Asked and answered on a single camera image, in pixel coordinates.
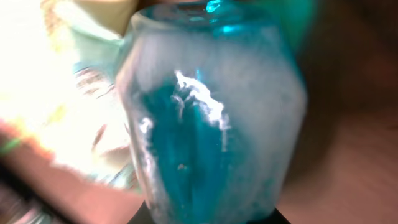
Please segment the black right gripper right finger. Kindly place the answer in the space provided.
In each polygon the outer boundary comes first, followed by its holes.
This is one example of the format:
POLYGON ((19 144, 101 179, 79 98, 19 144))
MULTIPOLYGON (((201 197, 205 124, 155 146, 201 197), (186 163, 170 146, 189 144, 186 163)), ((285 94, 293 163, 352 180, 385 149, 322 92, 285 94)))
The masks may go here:
POLYGON ((253 219, 247 221, 246 224, 291 224, 291 222, 275 208, 265 215, 256 215, 253 219))

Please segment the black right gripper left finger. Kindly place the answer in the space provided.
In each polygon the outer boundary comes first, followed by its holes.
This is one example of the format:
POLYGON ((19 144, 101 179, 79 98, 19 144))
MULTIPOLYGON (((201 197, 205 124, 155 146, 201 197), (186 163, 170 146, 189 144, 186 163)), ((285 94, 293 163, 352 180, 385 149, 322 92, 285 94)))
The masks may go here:
POLYGON ((142 203, 140 208, 128 221, 127 224, 154 224, 154 220, 151 217, 150 210, 147 208, 145 202, 142 203))

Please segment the light green snack pouch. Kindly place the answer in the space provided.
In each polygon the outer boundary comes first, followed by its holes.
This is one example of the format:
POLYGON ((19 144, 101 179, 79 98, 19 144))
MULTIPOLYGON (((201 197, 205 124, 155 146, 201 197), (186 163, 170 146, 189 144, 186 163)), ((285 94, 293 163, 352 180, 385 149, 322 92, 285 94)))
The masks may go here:
POLYGON ((53 164, 115 189, 139 191, 115 78, 137 1, 43 0, 52 49, 67 80, 40 140, 53 164))

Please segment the teal mouthwash bottle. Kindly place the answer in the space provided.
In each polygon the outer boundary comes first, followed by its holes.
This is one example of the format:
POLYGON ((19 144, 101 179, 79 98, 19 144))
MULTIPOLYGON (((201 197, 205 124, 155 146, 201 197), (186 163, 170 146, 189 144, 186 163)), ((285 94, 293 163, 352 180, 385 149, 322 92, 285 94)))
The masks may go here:
POLYGON ((279 26, 247 3, 202 1, 141 9, 131 27, 116 87, 153 220, 266 219, 307 109, 279 26))

